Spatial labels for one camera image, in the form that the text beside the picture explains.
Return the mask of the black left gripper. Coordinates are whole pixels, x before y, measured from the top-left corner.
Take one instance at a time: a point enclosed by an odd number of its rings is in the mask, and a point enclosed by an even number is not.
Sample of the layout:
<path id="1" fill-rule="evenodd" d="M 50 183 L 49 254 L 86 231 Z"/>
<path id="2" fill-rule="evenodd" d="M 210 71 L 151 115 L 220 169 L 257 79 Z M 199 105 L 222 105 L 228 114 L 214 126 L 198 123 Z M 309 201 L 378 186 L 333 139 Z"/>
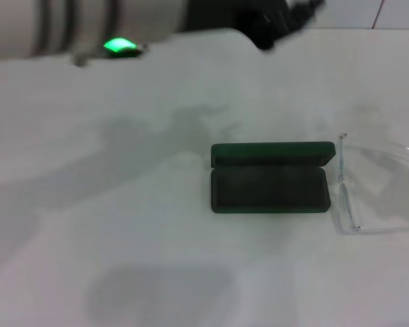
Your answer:
<path id="1" fill-rule="evenodd" d="M 272 50 L 275 44 L 301 31 L 324 6 L 323 0 L 295 1 L 189 1 L 185 31 L 202 32 L 234 29 L 257 49 Z"/>

